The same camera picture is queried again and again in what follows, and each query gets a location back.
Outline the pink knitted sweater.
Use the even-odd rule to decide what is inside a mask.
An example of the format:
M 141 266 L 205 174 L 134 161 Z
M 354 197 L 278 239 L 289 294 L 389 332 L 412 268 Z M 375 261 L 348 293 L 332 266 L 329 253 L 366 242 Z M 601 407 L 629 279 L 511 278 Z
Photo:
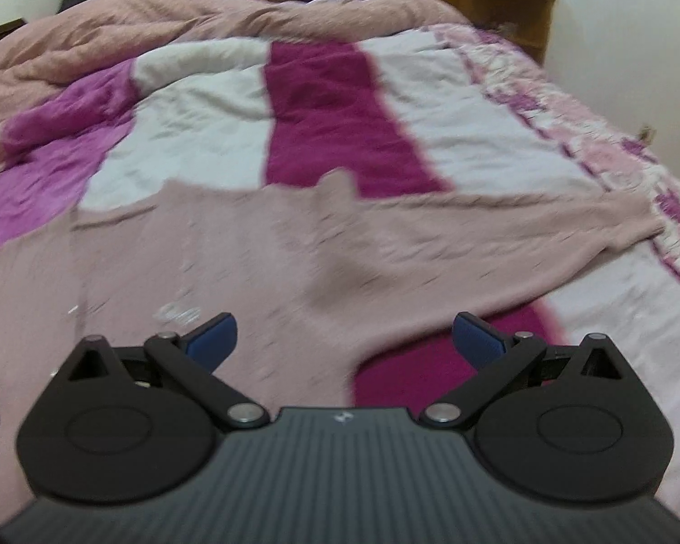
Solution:
M 185 313 L 229 312 L 223 381 L 270 410 L 344 405 L 378 352 L 532 301 L 661 227 L 632 193 L 368 200 L 339 170 L 306 189 L 169 182 L 72 210 L 0 249 L 0 522 L 30 497 L 18 427 L 82 336 L 140 344 Z

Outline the magenta white striped bedspread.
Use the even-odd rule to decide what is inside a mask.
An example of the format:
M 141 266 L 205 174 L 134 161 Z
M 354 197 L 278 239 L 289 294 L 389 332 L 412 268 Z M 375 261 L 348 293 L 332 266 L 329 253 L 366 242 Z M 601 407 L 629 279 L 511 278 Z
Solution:
M 330 172 L 362 199 L 632 193 L 661 231 L 600 254 L 532 301 L 478 316 L 571 344 L 609 335 L 675 435 L 658 499 L 680 515 L 680 180 L 644 144 L 466 24 L 357 43 L 176 42 L 74 81 L 3 138 L 0 249 L 72 210 L 124 208 L 178 182 L 306 189 Z M 451 324 L 362 362 L 344 405 L 419 410 L 466 381 Z

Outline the dusty pink quilt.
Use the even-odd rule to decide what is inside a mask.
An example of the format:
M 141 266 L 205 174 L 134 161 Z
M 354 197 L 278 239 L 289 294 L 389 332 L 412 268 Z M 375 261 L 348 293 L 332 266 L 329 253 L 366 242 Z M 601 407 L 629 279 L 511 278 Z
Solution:
M 3 140 L 10 119 L 83 76 L 173 42 L 358 42 L 466 21 L 442 0 L 88 0 L 1 39 L 0 173 L 10 163 Z

